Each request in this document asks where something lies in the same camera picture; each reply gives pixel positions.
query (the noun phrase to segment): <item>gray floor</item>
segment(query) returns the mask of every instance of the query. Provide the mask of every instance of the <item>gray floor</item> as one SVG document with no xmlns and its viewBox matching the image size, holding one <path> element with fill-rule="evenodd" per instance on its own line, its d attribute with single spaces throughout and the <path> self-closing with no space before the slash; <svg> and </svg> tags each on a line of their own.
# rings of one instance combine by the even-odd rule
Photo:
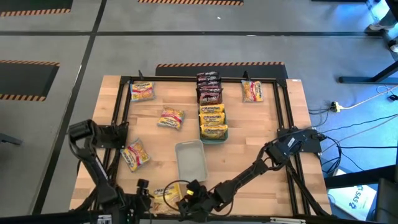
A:
<svg viewBox="0 0 398 224">
<path fill-rule="evenodd" d="M 100 1 L 75 0 L 71 14 L 0 19 L 0 30 L 91 30 Z M 246 0 L 243 7 L 179 6 L 108 1 L 101 31 L 347 31 L 361 32 L 373 22 L 367 5 L 308 0 Z M 0 217 L 24 215 L 38 191 L 63 111 L 79 69 L 88 37 L 0 36 L 0 59 L 60 62 L 60 70 L 43 103 L 0 101 L 0 132 L 24 140 L 14 147 L 0 144 Z M 283 61 L 289 78 L 302 79 L 308 107 L 330 101 L 344 106 L 375 95 L 377 85 L 339 84 L 336 78 L 373 76 L 394 60 L 379 37 L 235 37 L 144 36 L 97 37 L 88 61 L 71 123 L 90 118 L 103 75 L 154 75 L 158 63 Z M 394 114 L 396 103 L 380 96 L 339 114 L 330 113 L 318 129 L 327 129 Z M 312 116 L 312 123 L 319 123 Z M 398 122 L 391 122 L 342 142 L 344 146 L 394 146 Z M 330 132 L 341 139 L 371 127 Z M 329 142 L 323 142 L 325 148 Z M 393 164 L 390 149 L 346 149 L 363 169 Z M 336 156 L 336 149 L 324 159 Z M 343 158 L 341 166 L 359 171 Z M 76 159 L 62 148 L 44 212 L 64 212 L 76 178 Z"/>
</svg>

